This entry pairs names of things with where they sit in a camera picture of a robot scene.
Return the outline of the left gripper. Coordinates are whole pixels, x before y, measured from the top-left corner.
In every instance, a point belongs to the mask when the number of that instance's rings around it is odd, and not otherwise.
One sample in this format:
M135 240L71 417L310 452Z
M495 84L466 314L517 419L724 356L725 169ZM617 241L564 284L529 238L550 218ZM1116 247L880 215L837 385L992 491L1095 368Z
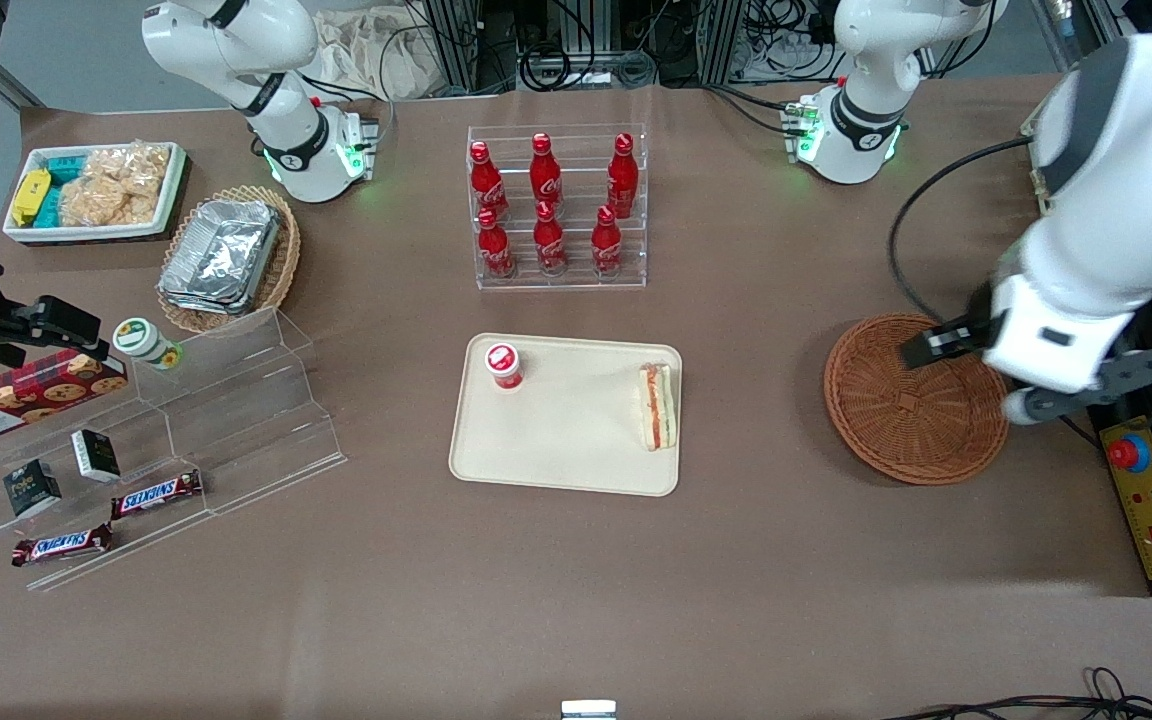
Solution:
M961 314L901 343L905 369L980 354L998 372L1074 395L1100 372L1111 343L1139 306L1138 288L1089 275L996 275L988 314Z

